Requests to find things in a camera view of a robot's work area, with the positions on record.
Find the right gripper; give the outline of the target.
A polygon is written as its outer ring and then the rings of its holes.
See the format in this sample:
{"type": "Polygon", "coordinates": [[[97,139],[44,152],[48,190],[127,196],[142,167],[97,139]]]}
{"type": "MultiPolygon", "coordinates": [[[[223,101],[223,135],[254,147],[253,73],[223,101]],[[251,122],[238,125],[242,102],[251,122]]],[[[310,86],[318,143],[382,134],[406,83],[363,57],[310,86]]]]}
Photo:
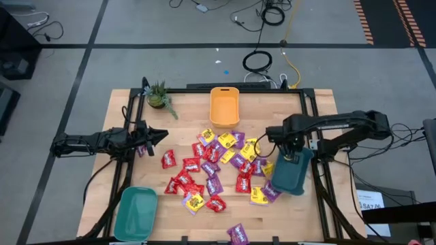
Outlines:
{"type": "Polygon", "coordinates": [[[295,159],[296,152],[301,152],[305,145],[305,137],[302,133],[291,133],[288,135],[281,133],[273,138],[281,154],[290,159],[295,159]]]}

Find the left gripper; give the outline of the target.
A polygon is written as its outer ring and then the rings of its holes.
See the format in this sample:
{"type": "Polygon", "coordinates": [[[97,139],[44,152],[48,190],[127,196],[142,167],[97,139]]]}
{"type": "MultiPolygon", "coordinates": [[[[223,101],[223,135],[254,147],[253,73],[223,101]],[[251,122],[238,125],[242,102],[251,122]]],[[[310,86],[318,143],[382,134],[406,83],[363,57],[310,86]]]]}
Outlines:
{"type": "Polygon", "coordinates": [[[139,157],[143,157],[146,153],[151,157],[154,156],[153,146],[156,146],[164,139],[164,136],[168,135],[169,133],[165,129],[151,128],[150,131],[145,120],[137,120],[134,130],[131,132],[134,148],[139,157]]]}

